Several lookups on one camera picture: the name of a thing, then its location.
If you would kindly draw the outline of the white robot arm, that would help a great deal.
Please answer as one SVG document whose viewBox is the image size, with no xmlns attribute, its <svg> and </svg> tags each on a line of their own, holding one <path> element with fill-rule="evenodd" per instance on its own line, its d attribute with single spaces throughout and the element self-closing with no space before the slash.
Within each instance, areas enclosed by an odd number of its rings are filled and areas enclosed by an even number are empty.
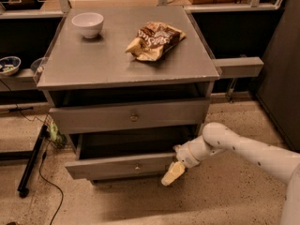
<svg viewBox="0 0 300 225">
<path fill-rule="evenodd" d="M 240 136 L 225 125 L 215 122 L 205 125 L 201 136 L 176 145 L 173 150 L 176 161 L 171 163 L 161 179 L 164 186 L 174 182 L 186 169 L 198 166 L 203 160 L 225 150 L 231 150 L 287 185 L 280 225 L 300 225 L 298 153 Z"/>
</svg>

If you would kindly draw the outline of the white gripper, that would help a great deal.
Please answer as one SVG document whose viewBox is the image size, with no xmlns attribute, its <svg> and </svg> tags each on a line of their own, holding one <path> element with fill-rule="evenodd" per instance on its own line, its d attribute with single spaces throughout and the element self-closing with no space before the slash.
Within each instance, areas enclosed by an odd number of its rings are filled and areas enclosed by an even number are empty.
<svg viewBox="0 0 300 225">
<path fill-rule="evenodd" d="M 161 179 L 161 184 L 164 186 L 169 186 L 179 178 L 186 168 L 199 165 L 208 155 L 208 148 L 203 141 L 177 144 L 172 149 L 175 151 L 178 161 L 171 163 L 169 170 Z"/>
</svg>

